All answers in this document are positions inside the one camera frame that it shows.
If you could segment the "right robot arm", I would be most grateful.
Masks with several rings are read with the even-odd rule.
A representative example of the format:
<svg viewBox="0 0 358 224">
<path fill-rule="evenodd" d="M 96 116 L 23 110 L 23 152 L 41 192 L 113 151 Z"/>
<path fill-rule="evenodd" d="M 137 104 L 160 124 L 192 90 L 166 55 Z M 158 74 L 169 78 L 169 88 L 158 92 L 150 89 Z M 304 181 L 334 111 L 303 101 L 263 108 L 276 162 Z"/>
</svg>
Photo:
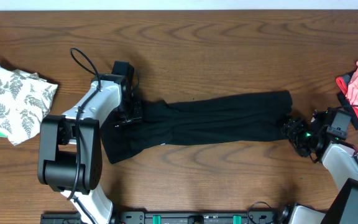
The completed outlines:
<svg viewBox="0 0 358 224">
<path fill-rule="evenodd" d="M 345 142 L 351 117 L 336 113 L 315 115 L 312 123 L 290 119 L 283 126 L 295 151 L 302 157 L 316 154 L 339 189 L 327 212 L 294 206 L 289 223 L 358 223 L 358 149 Z"/>
</svg>

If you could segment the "black t-shirt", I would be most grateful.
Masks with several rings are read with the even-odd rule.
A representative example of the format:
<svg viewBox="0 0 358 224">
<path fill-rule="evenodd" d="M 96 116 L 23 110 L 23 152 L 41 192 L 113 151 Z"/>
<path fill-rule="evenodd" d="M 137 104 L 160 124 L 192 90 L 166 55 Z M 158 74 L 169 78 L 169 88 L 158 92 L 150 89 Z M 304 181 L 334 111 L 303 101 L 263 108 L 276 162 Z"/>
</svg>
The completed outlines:
<svg viewBox="0 0 358 224">
<path fill-rule="evenodd" d="M 288 91 L 170 104 L 143 101 L 139 122 L 119 125 L 111 115 L 101 127 L 101 140 L 112 164 L 162 144 L 277 141 L 286 138 L 281 128 L 292 104 Z"/>
</svg>

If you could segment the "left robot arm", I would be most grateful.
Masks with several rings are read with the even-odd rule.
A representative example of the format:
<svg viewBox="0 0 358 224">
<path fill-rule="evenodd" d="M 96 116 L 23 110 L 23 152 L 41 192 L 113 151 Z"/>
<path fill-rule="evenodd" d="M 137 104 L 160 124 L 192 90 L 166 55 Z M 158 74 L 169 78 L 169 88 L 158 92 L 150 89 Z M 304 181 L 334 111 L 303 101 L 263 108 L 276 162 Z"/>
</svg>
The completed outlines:
<svg viewBox="0 0 358 224">
<path fill-rule="evenodd" d="M 113 203 L 99 181 L 103 168 L 101 127 L 140 120 L 128 74 L 96 77 L 87 94 L 63 114 L 48 115 L 41 124 L 38 179 L 61 193 L 78 209 L 80 223 L 115 223 Z"/>
</svg>

